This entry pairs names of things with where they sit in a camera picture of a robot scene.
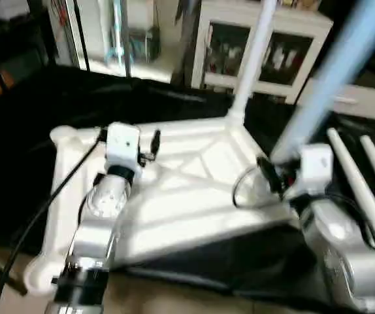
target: drawer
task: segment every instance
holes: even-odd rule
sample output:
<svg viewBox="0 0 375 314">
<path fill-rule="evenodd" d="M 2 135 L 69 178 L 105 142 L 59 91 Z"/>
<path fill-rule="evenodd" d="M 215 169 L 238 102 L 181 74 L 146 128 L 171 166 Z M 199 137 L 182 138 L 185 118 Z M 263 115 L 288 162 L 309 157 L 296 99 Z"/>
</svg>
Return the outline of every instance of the drawer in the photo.
<svg viewBox="0 0 375 314">
<path fill-rule="evenodd" d="M 302 105 L 312 93 L 315 79 L 308 80 L 298 104 Z M 356 85 L 345 85 L 340 93 L 334 97 L 333 111 L 337 113 L 364 116 L 375 119 L 375 89 Z"/>
</svg>

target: glass cabinet door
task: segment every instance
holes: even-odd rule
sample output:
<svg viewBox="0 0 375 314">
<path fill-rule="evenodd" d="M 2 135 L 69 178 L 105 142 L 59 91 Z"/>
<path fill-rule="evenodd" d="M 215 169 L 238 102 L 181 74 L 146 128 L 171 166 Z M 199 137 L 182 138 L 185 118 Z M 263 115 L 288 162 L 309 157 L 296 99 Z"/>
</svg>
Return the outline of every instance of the glass cabinet door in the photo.
<svg viewBox="0 0 375 314">
<path fill-rule="evenodd" d="M 249 32 L 248 27 L 211 22 L 205 71 L 236 77 Z"/>
<path fill-rule="evenodd" d="M 258 80 L 292 86 L 308 53 L 313 37 L 274 31 Z"/>
</svg>

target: white platform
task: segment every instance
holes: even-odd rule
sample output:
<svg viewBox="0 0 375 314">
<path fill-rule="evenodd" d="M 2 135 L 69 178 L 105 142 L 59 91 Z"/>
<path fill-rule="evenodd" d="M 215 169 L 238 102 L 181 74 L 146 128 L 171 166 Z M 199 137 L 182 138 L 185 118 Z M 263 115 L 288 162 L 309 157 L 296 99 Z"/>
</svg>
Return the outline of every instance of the white platform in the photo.
<svg viewBox="0 0 375 314">
<path fill-rule="evenodd" d="M 261 149 L 242 126 L 224 118 L 141 125 L 141 151 L 148 151 L 154 130 L 161 130 L 155 163 L 144 168 L 133 187 L 116 253 L 116 265 L 140 262 L 245 234 L 291 219 L 287 205 L 236 209 L 231 190 L 236 178 L 255 164 Z M 57 145 L 55 188 L 89 149 L 98 130 L 60 127 L 52 131 Z M 25 271 L 30 293 L 50 292 L 77 227 L 82 200 L 98 173 L 105 172 L 105 144 L 100 144 L 51 205 L 42 252 Z M 240 189 L 250 193 L 252 178 Z"/>
</svg>

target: black cable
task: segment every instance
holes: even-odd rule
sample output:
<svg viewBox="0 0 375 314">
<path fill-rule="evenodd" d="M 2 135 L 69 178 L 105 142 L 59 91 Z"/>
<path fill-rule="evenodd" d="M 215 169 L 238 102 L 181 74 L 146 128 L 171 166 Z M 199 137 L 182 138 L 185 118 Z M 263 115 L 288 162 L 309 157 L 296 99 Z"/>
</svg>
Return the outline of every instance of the black cable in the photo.
<svg viewBox="0 0 375 314">
<path fill-rule="evenodd" d="M 233 201 L 233 205 L 236 208 L 239 208 L 239 209 L 252 209 L 252 208 L 256 207 L 256 205 L 239 205 L 237 203 L 237 200 L 236 200 L 236 195 L 237 195 L 238 189 L 240 188 L 241 183 L 247 177 L 247 175 L 250 174 L 253 170 L 257 170 L 256 166 L 252 166 L 252 167 L 249 167 L 248 169 L 246 169 L 245 172 L 243 172 L 243 174 L 240 175 L 237 178 L 237 180 L 235 181 L 235 183 L 234 183 L 233 191 L 231 192 L 231 199 Z"/>
<path fill-rule="evenodd" d="M 86 64 L 86 71 L 90 72 L 88 51 L 86 50 L 86 42 L 84 41 L 82 19 L 80 17 L 80 9 L 78 8 L 77 0 L 74 0 L 74 14 L 76 15 L 78 34 L 80 36 L 80 42 L 82 43 L 82 50 L 83 50 L 84 63 Z"/>
<path fill-rule="evenodd" d="M 35 213 L 35 216 L 32 218 L 32 220 L 27 225 L 25 231 L 21 235 L 20 239 L 18 240 L 15 248 L 11 251 L 9 258 L 5 264 L 5 267 L 3 268 L 2 274 L 0 275 L 0 297 L 3 292 L 3 287 L 5 286 L 8 277 L 9 272 L 12 269 L 13 263 L 16 260 L 16 257 L 18 256 L 20 249 L 22 245 L 24 244 L 24 240 L 26 236 L 28 235 L 29 231 L 31 231 L 34 224 L 38 221 L 38 219 L 41 217 L 43 213 L 45 213 L 49 206 L 51 205 L 52 201 L 58 196 L 58 194 L 63 190 L 64 186 L 70 181 L 70 179 L 73 177 L 73 175 L 77 172 L 77 170 L 82 166 L 82 164 L 88 159 L 89 155 L 95 150 L 97 144 L 101 140 L 101 136 L 103 135 L 103 132 L 101 131 L 99 136 L 96 138 L 95 143 L 90 147 L 90 149 L 85 153 L 85 155 L 80 159 L 80 161 L 75 165 L 75 167 L 70 171 L 70 173 L 66 176 L 66 178 L 61 182 L 61 184 L 56 188 L 56 190 L 51 194 L 51 196 L 41 205 L 39 210 Z"/>
</svg>

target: cable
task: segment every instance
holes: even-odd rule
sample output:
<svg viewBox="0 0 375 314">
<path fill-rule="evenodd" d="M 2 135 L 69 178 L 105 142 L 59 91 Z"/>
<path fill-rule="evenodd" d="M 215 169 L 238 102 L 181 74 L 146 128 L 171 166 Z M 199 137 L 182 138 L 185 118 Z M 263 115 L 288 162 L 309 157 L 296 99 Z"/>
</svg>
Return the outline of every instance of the cable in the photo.
<svg viewBox="0 0 375 314">
<path fill-rule="evenodd" d="M 238 189 L 240 188 L 240 184 L 243 182 L 243 180 L 247 177 L 248 174 L 250 174 L 253 170 L 257 170 L 256 166 L 249 167 L 248 169 L 245 170 L 235 181 L 234 186 L 233 186 L 233 191 L 231 192 L 231 198 L 233 201 L 233 205 L 236 208 L 239 209 L 252 209 L 255 208 L 256 205 L 239 205 L 236 200 L 236 195 L 238 192 Z"/>
<path fill-rule="evenodd" d="M 8 277 L 9 272 L 12 269 L 13 263 L 16 260 L 16 257 L 19 254 L 19 251 L 24 244 L 24 240 L 26 236 L 28 235 L 29 231 L 31 231 L 34 224 L 38 221 L 40 216 L 45 213 L 49 206 L 51 205 L 52 201 L 58 196 L 58 194 L 63 190 L 64 186 L 70 181 L 70 179 L 73 177 L 73 175 L 77 172 L 77 170 L 82 166 L 82 164 L 88 159 L 89 155 L 95 150 L 97 144 L 102 139 L 103 131 L 101 130 L 99 132 L 99 136 L 96 138 L 95 143 L 90 147 L 90 149 L 85 153 L 85 155 L 80 159 L 80 161 L 75 165 L 75 167 L 70 171 L 70 173 L 66 176 L 66 178 L 61 182 L 61 184 L 54 190 L 54 192 L 51 194 L 51 196 L 41 205 L 39 210 L 35 213 L 35 216 L 32 218 L 32 220 L 27 225 L 26 229 L 24 230 L 23 234 L 21 235 L 20 239 L 18 240 L 15 248 L 13 248 L 12 252 L 9 255 L 9 258 L 5 264 L 5 267 L 3 268 L 2 274 L 0 275 L 0 297 L 3 292 L 3 287 L 5 286 Z"/>
</svg>

